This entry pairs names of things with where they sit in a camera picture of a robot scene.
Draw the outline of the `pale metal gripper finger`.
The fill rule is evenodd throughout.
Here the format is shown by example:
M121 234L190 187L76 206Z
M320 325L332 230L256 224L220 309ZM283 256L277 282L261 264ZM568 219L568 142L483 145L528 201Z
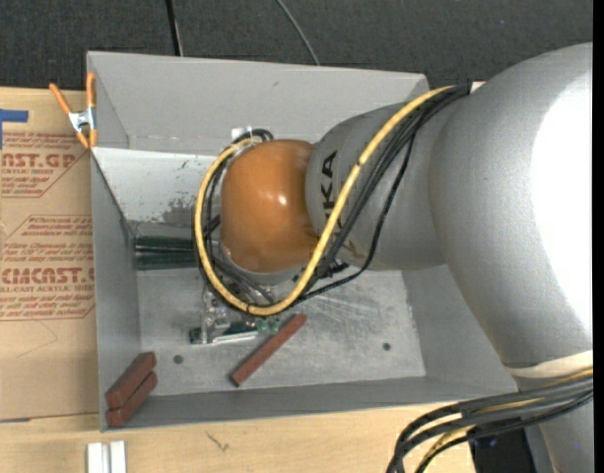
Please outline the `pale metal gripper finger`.
M188 332L188 339L192 345L222 345L227 343L253 340L258 336L256 330L250 331L225 331L222 334L209 334L200 328L193 328Z
M204 316L201 319L201 338L218 338L225 334L231 327L231 323L224 317Z

